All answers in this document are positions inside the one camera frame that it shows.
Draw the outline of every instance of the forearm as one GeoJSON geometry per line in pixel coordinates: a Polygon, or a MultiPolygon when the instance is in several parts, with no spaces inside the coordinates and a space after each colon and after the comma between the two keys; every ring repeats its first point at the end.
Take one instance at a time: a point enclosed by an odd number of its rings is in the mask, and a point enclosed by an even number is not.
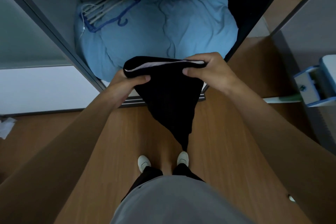
{"type": "Polygon", "coordinates": [[[286,121],[242,82],[223,92],[237,107],[261,152],[304,212],[335,222],[336,158],[286,121]]]}
{"type": "Polygon", "coordinates": [[[1,184],[1,223],[54,222],[89,161],[112,108],[113,102],[100,94],[69,127],[1,184]]]}

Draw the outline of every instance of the wooden floor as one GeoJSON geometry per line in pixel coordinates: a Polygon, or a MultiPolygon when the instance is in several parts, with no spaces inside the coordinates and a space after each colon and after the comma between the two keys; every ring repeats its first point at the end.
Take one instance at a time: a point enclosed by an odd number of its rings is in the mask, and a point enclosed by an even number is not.
{"type": "MultiPolygon", "coordinates": [[[[229,65],[262,97],[293,93],[279,54],[268,38],[246,39],[229,65]]],[[[260,224],[310,223],[288,200],[286,189],[260,153],[232,103],[209,89],[196,106],[188,153],[191,170],[233,205],[260,224]]],[[[274,105],[307,135],[301,105],[274,105]]],[[[8,177],[20,164],[53,139],[78,113],[18,118],[11,134],[0,141],[0,171],[8,177]]],[[[155,121],[146,107],[114,111],[91,159],[59,214],[57,224],[109,223],[115,209],[140,174],[139,155],[171,174],[181,146],[155,121]]]]}

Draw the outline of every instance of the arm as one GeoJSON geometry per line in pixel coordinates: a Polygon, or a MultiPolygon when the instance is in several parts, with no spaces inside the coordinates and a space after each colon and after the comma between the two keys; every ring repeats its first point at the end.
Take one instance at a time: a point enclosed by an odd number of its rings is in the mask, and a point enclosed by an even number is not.
{"type": "Polygon", "coordinates": [[[60,135],[0,185],[0,223],[53,223],[77,184],[110,113],[148,75],[110,85],[60,135]]]}
{"type": "Polygon", "coordinates": [[[200,78],[234,103],[261,152],[295,201],[314,223],[336,223],[336,157],[322,148],[246,86],[220,54],[197,54],[205,68],[183,73],[200,78]]]}

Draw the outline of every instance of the hand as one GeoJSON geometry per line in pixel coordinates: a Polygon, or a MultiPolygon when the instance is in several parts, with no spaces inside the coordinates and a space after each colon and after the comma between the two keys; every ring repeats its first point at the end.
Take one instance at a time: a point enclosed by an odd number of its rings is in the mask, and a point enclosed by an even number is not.
{"type": "Polygon", "coordinates": [[[110,85],[103,91],[109,101],[113,101],[113,108],[118,108],[133,90],[134,86],[149,82],[150,75],[142,75],[135,78],[127,78],[124,71],[119,70],[113,77],[110,85]]]}
{"type": "Polygon", "coordinates": [[[207,66],[204,68],[188,67],[183,69],[183,74],[199,78],[223,93],[227,93],[227,90],[240,82],[218,52],[196,54],[185,59],[203,60],[207,63],[207,66]]]}

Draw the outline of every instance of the foot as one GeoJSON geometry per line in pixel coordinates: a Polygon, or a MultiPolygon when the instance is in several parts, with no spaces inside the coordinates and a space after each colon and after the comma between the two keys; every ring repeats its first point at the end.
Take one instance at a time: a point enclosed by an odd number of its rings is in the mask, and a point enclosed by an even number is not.
{"type": "Polygon", "coordinates": [[[185,164],[187,167],[189,166],[189,156],[185,151],[181,152],[177,158],[177,164],[179,165],[181,163],[185,164]]]}
{"type": "Polygon", "coordinates": [[[151,162],[149,161],[149,159],[146,156],[141,155],[138,158],[138,167],[139,167],[141,173],[145,170],[145,167],[151,167],[151,166],[152,166],[151,162]]]}

